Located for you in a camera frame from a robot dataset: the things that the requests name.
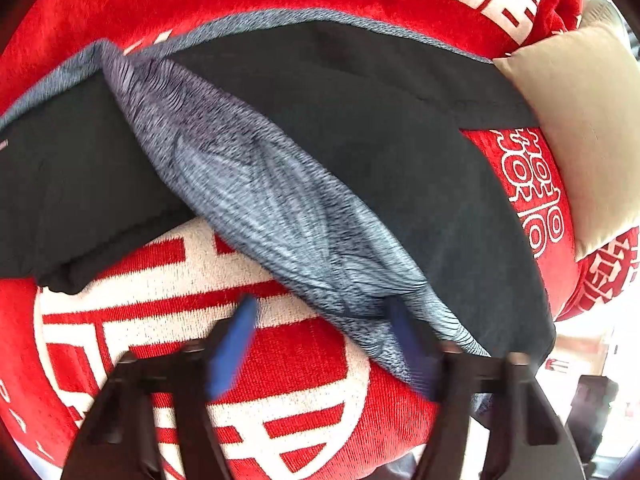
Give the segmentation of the red blanket with white characters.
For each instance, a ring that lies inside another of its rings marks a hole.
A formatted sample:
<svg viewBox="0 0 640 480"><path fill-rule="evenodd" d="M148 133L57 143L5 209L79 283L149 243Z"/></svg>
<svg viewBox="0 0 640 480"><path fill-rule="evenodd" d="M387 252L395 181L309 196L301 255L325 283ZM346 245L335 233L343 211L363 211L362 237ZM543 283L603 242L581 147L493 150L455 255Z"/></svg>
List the red blanket with white characters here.
<svg viewBox="0 0 640 480"><path fill-rule="evenodd" d="M229 16L311 10L394 26L495 66L578 29L582 0L36 0L1 55L1 118L93 41L133 54ZM638 269L638 228L576 259L570 203L540 123L468 138L518 214L554 331L618 296ZM1 273L4 426L32 455L64 467L123 354L177 352L246 296L258 303L247 357L231 388L207 403L236 478L359 479L428 438L438 408L410 389L409 375L386 370L199 216L131 249L74 294Z"/></svg>

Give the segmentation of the beige pillow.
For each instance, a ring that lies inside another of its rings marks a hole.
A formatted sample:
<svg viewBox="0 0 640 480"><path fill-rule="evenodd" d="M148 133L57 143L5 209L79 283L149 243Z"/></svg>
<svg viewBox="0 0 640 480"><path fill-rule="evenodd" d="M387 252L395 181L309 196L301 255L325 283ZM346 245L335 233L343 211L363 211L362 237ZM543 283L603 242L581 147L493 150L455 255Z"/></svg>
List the beige pillow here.
<svg viewBox="0 0 640 480"><path fill-rule="evenodd" d="M495 66L540 123L559 167L582 259L639 223L639 64L620 14L587 0L578 29Z"/></svg>

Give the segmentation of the dark furniture in background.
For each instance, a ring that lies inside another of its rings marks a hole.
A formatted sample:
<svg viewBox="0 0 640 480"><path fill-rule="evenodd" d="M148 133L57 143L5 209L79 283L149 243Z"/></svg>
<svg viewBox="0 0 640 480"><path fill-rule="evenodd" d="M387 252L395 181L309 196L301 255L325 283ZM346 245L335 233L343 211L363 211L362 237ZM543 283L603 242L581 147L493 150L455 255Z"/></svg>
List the dark furniture in background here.
<svg viewBox="0 0 640 480"><path fill-rule="evenodd" d="M589 463L596 455L617 393L618 385L606 376L579 377L565 427L583 464Z"/></svg>

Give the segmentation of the black pants with grey lining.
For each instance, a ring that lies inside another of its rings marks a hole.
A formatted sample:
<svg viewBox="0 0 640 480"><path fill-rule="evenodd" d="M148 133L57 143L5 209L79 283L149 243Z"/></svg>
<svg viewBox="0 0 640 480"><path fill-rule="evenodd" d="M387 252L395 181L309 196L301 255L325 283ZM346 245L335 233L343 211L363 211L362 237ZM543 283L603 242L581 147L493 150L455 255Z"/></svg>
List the black pants with grey lining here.
<svg viewBox="0 0 640 480"><path fill-rule="evenodd" d="M193 216L399 378L401 297L442 338L540 364L555 331L471 130L538 124L491 62L326 10L100 39L1 118L1 273L79 292Z"/></svg>

